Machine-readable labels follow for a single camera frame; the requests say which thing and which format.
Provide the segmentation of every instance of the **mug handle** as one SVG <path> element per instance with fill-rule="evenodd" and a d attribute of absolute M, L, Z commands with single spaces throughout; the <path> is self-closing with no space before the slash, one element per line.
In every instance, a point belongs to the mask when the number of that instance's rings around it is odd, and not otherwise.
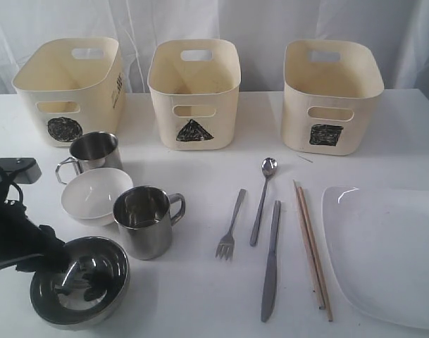
<path fill-rule="evenodd" d="M 76 172 L 76 174 L 77 175 L 79 175 L 80 173 L 82 173 L 82 168 L 81 168 L 81 165 L 80 165 L 80 163 L 78 162 L 78 160 L 76 159 L 76 158 L 74 158 L 74 157 L 67 157 L 64 161 L 62 161 L 62 162 L 60 162 L 57 166 L 56 166 L 56 169 L 55 169 L 55 171 L 54 171 L 54 173 L 56 174 L 56 178 L 58 179 L 58 182 L 59 183 L 61 183 L 61 184 L 64 184 L 64 185 L 66 185 L 67 183 L 65 183 L 62 179 L 61 179 L 61 176 L 59 175 L 59 170 L 61 169 L 61 167 L 64 165 L 64 164 L 68 164 L 68 163 L 73 163 L 73 167 L 74 167 L 74 169 L 75 169 L 75 172 Z"/>
<path fill-rule="evenodd" d="M 175 225 L 186 213 L 186 200 L 185 197 L 181 194 L 173 194 L 169 196 L 170 204 L 180 201 L 181 207 L 180 210 L 170 218 L 171 225 Z"/>

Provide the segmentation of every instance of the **square plate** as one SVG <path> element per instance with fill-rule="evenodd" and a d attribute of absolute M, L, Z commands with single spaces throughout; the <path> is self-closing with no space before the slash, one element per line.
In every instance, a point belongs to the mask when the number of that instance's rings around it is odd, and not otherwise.
<path fill-rule="evenodd" d="M 429 330 L 429 192 L 329 187 L 322 217 L 347 300 L 372 317 Z"/>

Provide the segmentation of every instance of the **white bowl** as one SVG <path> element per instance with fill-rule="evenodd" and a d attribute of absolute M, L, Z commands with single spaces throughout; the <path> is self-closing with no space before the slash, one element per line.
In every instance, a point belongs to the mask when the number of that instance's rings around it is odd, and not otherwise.
<path fill-rule="evenodd" d="M 71 180 L 62 193 L 61 204 L 78 222 L 101 227 L 114 222 L 114 202 L 131 188 L 133 183 L 126 172 L 97 168 Z"/>

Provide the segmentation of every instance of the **stainless steel bowl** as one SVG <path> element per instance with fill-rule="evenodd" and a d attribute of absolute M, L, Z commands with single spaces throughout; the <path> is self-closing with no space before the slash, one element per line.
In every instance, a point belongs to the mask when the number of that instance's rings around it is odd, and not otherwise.
<path fill-rule="evenodd" d="M 65 273 L 35 273 L 30 298 L 37 314 L 61 330 L 83 330 L 106 319 L 130 283 L 122 247 L 103 237 L 65 244 L 72 263 Z"/>

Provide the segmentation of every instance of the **storage bin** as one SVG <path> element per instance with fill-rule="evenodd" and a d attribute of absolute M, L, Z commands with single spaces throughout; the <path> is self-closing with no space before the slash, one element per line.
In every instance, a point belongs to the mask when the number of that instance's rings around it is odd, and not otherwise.
<path fill-rule="evenodd" d="M 13 86 L 53 146 L 70 146 L 88 132 L 115 132 L 125 98 L 119 44 L 108 37 L 48 42 Z"/>
<path fill-rule="evenodd" d="M 352 153 L 383 89 L 377 63 L 365 46 L 332 40 L 292 42 L 285 54 L 284 143 L 310 153 Z"/>
<path fill-rule="evenodd" d="M 185 51 L 208 60 L 184 60 Z M 161 141 L 171 149 L 227 146 L 235 133 L 241 82 L 235 45 L 219 39 L 172 40 L 156 48 L 148 84 Z"/>

